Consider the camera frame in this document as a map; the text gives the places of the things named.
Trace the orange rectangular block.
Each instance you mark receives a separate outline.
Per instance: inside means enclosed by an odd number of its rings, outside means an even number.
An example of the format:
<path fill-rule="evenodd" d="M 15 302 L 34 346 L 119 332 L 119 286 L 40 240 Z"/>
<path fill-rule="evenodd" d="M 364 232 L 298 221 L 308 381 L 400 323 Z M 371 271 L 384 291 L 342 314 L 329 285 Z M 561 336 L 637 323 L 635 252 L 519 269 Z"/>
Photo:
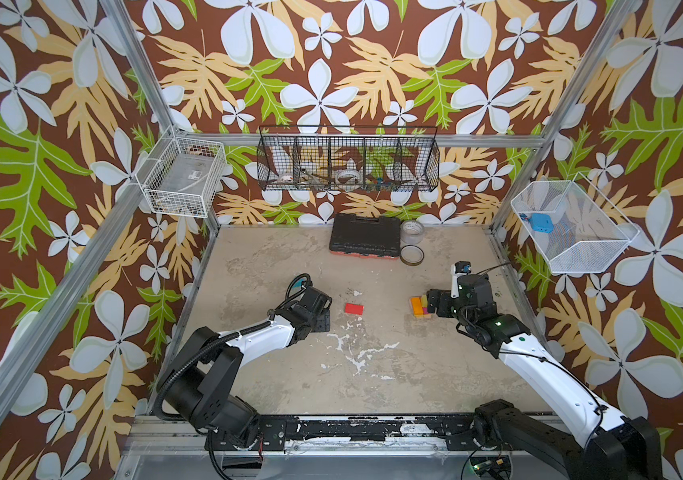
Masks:
<path fill-rule="evenodd" d="M 421 298 L 411 298 L 411 311 L 413 311 L 413 316 L 417 318 L 423 317 L 423 306 L 421 306 Z"/>

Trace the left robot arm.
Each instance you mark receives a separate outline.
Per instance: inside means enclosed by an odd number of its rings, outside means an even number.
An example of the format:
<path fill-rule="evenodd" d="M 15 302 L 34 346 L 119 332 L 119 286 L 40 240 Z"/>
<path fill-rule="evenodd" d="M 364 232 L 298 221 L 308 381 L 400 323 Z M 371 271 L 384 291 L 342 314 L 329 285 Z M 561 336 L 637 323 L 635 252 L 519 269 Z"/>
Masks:
<path fill-rule="evenodd" d="M 231 332 L 195 330 L 158 380 L 152 413 L 221 434 L 239 448 L 252 446 L 261 419 L 253 406 L 232 394 L 241 368 L 312 333 L 330 331 L 332 305 L 331 296 L 300 276 L 264 320 Z"/>

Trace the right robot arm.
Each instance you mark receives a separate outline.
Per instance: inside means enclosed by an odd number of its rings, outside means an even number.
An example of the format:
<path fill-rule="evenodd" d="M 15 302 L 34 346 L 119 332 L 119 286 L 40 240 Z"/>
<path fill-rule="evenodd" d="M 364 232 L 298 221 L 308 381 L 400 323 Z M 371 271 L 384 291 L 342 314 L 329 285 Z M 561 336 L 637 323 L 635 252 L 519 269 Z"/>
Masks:
<path fill-rule="evenodd" d="M 493 400 L 473 412 L 477 444 L 523 450 L 569 479 L 663 478 L 659 432 L 603 401 L 521 320 L 499 313 L 487 275 L 455 273 L 451 288 L 431 289 L 425 299 L 425 312 L 455 320 L 459 334 L 527 381 L 565 426 L 559 430 L 509 401 Z"/>

